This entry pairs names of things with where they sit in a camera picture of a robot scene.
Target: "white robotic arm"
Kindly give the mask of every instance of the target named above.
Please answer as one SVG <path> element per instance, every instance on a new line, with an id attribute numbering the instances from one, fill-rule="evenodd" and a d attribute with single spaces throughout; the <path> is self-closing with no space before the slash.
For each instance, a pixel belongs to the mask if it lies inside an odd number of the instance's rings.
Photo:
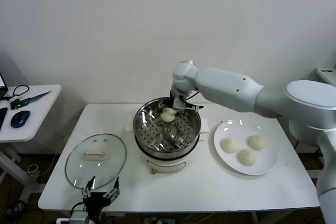
<path id="1" fill-rule="evenodd" d="M 322 150 L 325 166 L 318 196 L 326 223 L 336 222 L 336 87 L 300 80 L 282 88 L 266 88 L 242 74 L 197 69 L 191 61 L 181 62 L 173 73 L 173 108 L 188 109 L 185 98 L 191 91 L 238 112 L 288 117 L 290 131 L 297 139 Z"/>

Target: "blue computer mouse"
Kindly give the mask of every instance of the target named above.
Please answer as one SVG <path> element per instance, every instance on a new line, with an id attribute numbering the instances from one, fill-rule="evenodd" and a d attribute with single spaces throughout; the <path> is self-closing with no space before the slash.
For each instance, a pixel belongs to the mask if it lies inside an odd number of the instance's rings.
<path id="1" fill-rule="evenodd" d="M 20 128 L 25 125 L 26 121 L 30 116 L 29 110 L 21 110 L 13 115 L 12 120 L 10 121 L 13 128 Z"/>

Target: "white table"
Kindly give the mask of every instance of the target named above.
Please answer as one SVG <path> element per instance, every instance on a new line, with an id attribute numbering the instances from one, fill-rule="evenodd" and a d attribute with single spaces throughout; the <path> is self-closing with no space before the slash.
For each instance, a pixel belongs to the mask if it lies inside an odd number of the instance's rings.
<path id="1" fill-rule="evenodd" d="M 15 87 L 9 87 L 6 95 L 12 95 L 14 88 Z M 44 185 L 38 184 L 35 181 L 36 178 L 30 177 L 25 171 L 15 164 L 15 162 L 20 162 L 21 158 L 11 148 L 10 143 L 25 142 L 35 136 L 51 106 L 58 97 L 58 94 L 61 92 L 61 86 L 29 86 L 29 91 L 19 97 L 20 100 L 23 100 L 25 98 L 34 97 L 38 94 L 45 93 L 47 91 L 51 91 L 51 93 L 19 110 L 10 110 L 8 101 L 0 101 L 0 108 L 8 107 L 5 120 L 0 130 L 0 168 L 4 170 L 0 175 L 0 183 L 7 173 L 22 183 L 25 186 L 25 189 L 21 194 L 20 200 L 23 201 L 26 201 L 31 193 L 42 192 Z M 20 110 L 29 110 L 30 116 L 25 125 L 21 128 L 12 128 L 10 125 L 10 120 L 12 119 L 13 115 Z"/>
<path id="2" fill-rule="evenodd" d="M 152 175 L 141 158 L 132 132 L 127 132 L 129 117 L 140 104 L 89 104 L 85 107 L 60 159 L 39 199 L 48 210 L 70 210 L 82 201 L 80 190 L 65 177 L 65 163 L 71 150 L 85 138 L 100 133 L 121 137 L 127 159 L 120 173 L 120 195 L 104 212 L 206 212 L 260 211 L 319 206 L 314 184 L 275 119 L 252 113 L 237 113 L 216 104 L 200 110 L 209 123 L 209 134 L 201 140 L 187 166 L 173 174 Z M 275 167 L 264 176 L 248 176 L 229 168 L 215 153 L 213 132 L 221 121 L 251 120 L 267 129 L 278 152 Z M 98 191 L 109 191 L 108 184 Z"/>

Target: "white plate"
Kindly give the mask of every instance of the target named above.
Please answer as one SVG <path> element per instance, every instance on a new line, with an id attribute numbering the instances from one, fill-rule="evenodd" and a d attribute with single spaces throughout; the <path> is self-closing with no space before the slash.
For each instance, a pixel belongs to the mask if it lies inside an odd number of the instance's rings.
<path id="1" fill-rule="evenodd" d="M 249 146 L 248 139 L 253 135 L 261 135 L 266 138 L 267 146 L 263 150 L 257 151 Z M 220 143 L 227 137 L 232 137 L 238 142 L 237 152 L 230 154 L 222 149 Z M 247 175 L 265 174 L 274 167 L 277 160 L 277 152 L 271 137 L 260 126 L 254 126 L 246 120 L 229 120 L 220 124 L 215 131 L 214 144 L 217 153 L 226 164 Z M 246 166 L 240 162 L 238 153 L 244 149 L 255 151 L 257 162 L 253 166 Z"/>

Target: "floor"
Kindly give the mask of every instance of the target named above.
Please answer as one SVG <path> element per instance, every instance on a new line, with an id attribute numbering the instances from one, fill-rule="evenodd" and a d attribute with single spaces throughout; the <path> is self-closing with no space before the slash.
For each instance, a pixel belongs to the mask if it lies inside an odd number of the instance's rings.
<path id="1" fill-rule="evenodd" d="M 50 166 L 53 156 L 49 155 L 37 155 L 34 157 L 23 157 L 23 161 L 19 166 L 27 170 L 28 166 L 31 164 L 37 164 L 39 169 L 44 172 Z M 321 169 L 322 165 L 317 158 L 302 158 L 303 164 L 306 169 Z M 44 175 L 38 177 L 39 183 L 46 183 L 52 172 L 53 167 L 56 164 L 56 161 L 51 166 L 51 169 Z M 4 209 L 7 209 L 7 200 L 8 206 L 10 207 L 14 202 L 16 202 L 23 190 L 23 186 L 17 182 L 15 179 L 7 175 L 3 182 L 0 184 L 0 224 L 9 223 L 7 220 L 4 220 L 6 217 Z M 41 211 L 37 210 L 37 200 L 39 194 L 34 194 L 30 197 L 27 209 L 28 211 L 17 221 L 18 224 L 51 224 L 55 223 L 57 218 L 64 217 L 60 212 L 55 211 Z M 258 215 L 262 219 L 267 216 L 270 212 L 259 212 Z M 249 212 L 233 212 L 233 213 L 215 213 L 210 216 L 210 214 L 129 214 L 125 217 L 101 217 L 102 224 L 142 224 L 145 218 L 173 218 L 176 220 L 176 223 L 189 223 L 189 224 L 200 224 L 198 223 L 205 217 L 208 217 L 202 221 L 201 224 L 252 224 L 251 213 Z M 322 214 L 319 208 L 314 209 L 304 209 L 297 210 L 283 218 L 277 224 L 324 224 Z"/>

